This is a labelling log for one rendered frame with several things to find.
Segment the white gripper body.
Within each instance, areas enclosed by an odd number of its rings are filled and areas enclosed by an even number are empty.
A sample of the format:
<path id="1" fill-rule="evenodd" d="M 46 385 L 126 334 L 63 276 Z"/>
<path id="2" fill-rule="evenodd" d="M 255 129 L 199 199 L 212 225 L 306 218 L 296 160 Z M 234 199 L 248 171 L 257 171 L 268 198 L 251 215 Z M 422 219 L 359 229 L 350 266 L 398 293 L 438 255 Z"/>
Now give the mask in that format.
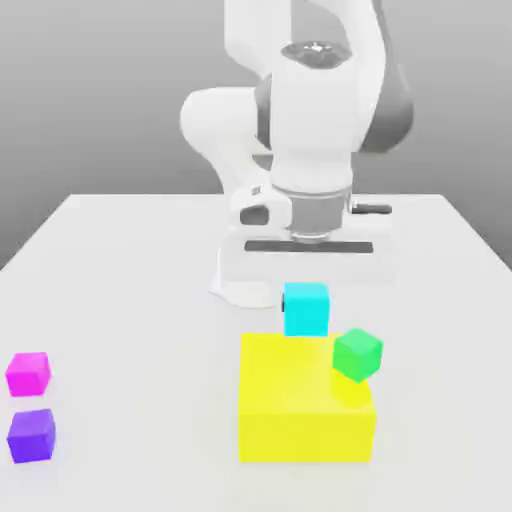
<path id="1" fill-rule="evenodd" d="M 301 243 L 232 232 L 223 240 L 223 282 L 323 282 L 360 285 L 394 277 L 394 235 L 354 231 L 333 240 Z"/>

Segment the large yellow box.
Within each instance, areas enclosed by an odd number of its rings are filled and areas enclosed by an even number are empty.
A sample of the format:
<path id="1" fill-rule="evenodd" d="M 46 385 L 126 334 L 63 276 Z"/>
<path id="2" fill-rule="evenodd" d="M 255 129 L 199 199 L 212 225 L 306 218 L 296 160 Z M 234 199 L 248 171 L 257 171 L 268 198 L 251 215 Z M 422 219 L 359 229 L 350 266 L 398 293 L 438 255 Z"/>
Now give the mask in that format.
<path id="1" fill-rule="evenodd" d="M 241 462 L 371 460 L 377 418 L 373 397 L 367 383 L 332 367 L 336 338 L 241 335 Z"/>

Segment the small green cube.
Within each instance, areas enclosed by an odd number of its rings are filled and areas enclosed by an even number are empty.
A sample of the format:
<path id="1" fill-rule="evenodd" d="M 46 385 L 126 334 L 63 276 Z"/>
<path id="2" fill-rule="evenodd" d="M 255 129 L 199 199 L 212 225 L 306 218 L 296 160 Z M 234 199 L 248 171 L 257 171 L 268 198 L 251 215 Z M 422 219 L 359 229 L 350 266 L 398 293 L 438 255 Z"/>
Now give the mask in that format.
<path id="1" fill-rule="evenodd" d="M 332 367 L 350 380 L 361 383 L 380 369 L 382 353 L 383 342 L 379 338 L 354 328 L 335 339 Z"/>

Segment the small cyan cube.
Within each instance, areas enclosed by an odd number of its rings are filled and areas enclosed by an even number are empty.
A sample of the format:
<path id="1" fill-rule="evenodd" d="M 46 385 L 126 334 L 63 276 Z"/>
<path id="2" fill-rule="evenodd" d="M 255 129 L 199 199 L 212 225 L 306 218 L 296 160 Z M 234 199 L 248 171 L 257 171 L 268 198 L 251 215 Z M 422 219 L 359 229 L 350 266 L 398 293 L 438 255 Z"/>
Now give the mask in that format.
<path id="1" fill-rule="evenodd" d="M 326 337 L 329 333 L 330 296 L 324 283 L 288 282 L 282 293 L 284 335 Z"/>

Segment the small magenta cube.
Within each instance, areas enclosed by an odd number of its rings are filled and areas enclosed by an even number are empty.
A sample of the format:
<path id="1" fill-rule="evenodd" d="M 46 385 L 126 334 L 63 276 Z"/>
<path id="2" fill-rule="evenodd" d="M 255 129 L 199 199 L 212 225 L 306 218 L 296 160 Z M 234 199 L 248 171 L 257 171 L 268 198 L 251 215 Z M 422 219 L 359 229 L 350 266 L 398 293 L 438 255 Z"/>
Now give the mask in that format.
<path id="1" fill-rule="evenodd" d="M 42 396 L 51 379 L 47 353 L 16 353 L 6 369 L 5 377 L 12 397 Z"/>

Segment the small purple cube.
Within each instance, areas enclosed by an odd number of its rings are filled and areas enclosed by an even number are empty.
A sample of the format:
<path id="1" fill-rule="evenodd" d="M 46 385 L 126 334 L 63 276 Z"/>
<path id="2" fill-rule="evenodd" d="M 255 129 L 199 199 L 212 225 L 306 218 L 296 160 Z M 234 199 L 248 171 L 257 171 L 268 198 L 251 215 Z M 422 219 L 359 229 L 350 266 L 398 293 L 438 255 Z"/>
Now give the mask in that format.
<path id="1" fill-rule="evenodd" d="M 50 409 L 16 412 L 7 435 L 15 464 L 50 460 L 56 442 L 56 424 Z"/>

